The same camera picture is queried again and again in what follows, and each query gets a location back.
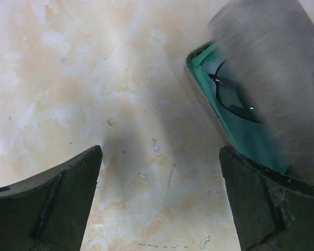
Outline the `blue cleaning cloth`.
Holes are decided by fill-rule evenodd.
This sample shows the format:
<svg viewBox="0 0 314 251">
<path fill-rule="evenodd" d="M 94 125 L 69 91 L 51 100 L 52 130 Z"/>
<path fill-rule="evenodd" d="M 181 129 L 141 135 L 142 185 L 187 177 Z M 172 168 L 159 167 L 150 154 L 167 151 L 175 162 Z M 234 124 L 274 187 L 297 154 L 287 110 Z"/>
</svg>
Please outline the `blue cleaning cloth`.
<svg viewBox="0 0 314 251">
<path fill-rule="evenodd" d="M 214 59 L 204 63 L 206 73 L 213 96 L 225 109 L 236 113 L 243 108 L 240 101 L 237 84 L 233 82 L 229 69 L 223 59 Z"/>
</svg>

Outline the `grey glasses case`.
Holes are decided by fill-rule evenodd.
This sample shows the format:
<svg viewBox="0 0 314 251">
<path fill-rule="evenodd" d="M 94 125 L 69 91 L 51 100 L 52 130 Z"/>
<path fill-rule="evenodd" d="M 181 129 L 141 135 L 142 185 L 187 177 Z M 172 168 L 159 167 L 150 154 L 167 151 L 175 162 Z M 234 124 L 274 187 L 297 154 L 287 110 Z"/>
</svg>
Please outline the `grey glasses case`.
<svg viewBox="0 0 314 251">
<path fill-rule="evenodd" d="M 314 24 L 299 1 L 229 1 L 185 71 L 239 153 L 314 186 Z M 204 63 L 223 59 L 262 124 L 222 107 Z"/>
</svg>

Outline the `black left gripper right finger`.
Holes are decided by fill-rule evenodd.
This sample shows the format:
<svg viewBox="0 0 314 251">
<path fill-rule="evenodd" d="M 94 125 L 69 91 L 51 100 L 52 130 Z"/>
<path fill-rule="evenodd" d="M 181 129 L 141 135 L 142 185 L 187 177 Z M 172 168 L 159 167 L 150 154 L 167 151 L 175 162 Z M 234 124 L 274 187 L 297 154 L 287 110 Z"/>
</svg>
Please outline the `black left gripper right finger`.
<svg viewBox="0 0 314 251">
<path fill-rule="evenodd" d="M 314 250 L 314 187 L 262 166 L 234 148 L 220 165 L 242 250 Z"/>
</svg>

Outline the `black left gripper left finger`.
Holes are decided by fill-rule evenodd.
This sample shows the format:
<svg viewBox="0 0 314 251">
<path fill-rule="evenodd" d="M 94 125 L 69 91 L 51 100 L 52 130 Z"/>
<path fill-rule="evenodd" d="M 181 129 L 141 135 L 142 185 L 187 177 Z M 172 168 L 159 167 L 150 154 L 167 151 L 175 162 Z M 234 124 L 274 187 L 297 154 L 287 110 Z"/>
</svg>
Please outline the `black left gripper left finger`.
<svg viewBox="0 0 314 251">
<path fill-rule="evenodd" d="M 0 187 L 0 250 L 80 250 L 102 149 Z"/>
</svg>

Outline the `black thin-frame glasses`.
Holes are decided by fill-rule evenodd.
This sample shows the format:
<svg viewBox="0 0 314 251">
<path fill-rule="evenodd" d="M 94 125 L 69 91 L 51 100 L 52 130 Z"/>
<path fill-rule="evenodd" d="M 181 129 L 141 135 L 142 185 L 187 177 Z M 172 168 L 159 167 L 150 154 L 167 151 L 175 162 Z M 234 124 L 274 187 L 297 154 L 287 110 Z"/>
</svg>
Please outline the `black thin-frame glasses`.
<svg viewBox="0 0 314 251">
<path fill-rule="evenodd" d="M 216 84 L 215 93 L 217 100 L 225 109 L 237 117 L 262 124 L 262 120 L 258 117 L 253 105 L 247 99 L 245 90 L 231 79 L 219 75 L 219 71 L 224 64 L 225 60 L 219 64 L 214 74 L 208 74 L 209 78 Z"/>
</svg>

